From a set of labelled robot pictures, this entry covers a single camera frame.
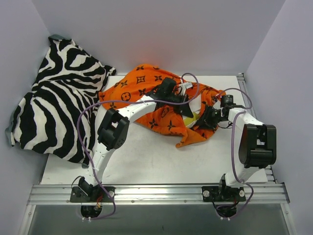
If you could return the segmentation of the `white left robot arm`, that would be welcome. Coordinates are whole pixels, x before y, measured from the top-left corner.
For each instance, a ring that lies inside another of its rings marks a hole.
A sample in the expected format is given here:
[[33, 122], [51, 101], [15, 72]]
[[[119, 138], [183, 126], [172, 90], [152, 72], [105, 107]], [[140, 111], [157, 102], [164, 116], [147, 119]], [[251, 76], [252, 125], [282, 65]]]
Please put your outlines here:
[[173, 79], [166, 78], [151, 91], [137, 101], [125, 100], [126, 107], [110, 108], [106, 111], [97, 129], [96, 152], [90, 154], [86, 175], [79, 179], [78, 188], [87, 201], [96, 200], [108, 191], [102, 186], [101, 180], [111, 156], [126, 141], [130, 124], [144, 115], [159, 109], [163, 104], [174, 107], [179, 114], [190, 117], [191, 99], [186, 91], [192, 87], [191, 82], [177, 84]]

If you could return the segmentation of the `white pillow yellow side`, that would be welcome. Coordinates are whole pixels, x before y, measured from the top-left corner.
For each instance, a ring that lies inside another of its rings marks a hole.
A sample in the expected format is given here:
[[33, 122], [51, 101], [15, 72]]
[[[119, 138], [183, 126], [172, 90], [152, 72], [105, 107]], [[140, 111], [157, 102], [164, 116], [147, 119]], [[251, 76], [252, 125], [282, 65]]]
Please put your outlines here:
[[200, 111], [201, 111], [201, 97], [197, 96], [191, 102], [188, 103], [189, 108], [193, 114], [192, 117], [182, 116], [183, 123], [187, 128], [193, 127], [196, 122], [200, 119]]

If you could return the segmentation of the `orange patterned pillowcase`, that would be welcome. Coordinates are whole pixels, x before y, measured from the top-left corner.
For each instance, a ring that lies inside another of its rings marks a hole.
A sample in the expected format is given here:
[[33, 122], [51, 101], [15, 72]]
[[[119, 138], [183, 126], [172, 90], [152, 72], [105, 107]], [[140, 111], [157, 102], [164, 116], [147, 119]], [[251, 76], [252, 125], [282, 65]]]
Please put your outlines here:
[[142, 64], [98, 97], [105, 109], [120, 110], [131, 103], [151, 105], [151, 111], [136, 122], [156, 133], [180, 136], [176, 147], [212, 137], [218, 124], [209, 118], [222, 92], [153, 65]]

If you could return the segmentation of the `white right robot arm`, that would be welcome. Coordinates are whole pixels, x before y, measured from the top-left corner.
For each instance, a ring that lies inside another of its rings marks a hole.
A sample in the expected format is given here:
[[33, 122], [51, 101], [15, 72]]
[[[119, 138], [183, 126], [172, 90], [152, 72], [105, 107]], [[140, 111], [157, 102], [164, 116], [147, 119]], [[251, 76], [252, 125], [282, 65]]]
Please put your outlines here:
[[243, 197], [242, 187], [250, 177], [276, 162], [277, 131], [274, 125], [258, 121], [247, 112], [246, 107], [234, 103], [232, 95], [221, 96], [219, 109], [206, 105], [199, 126], [216, 130], [223, 121], [232, 124], [232, 170], [221, 177], [217, 192], [210, 192], [210, 195], [228, 200]]

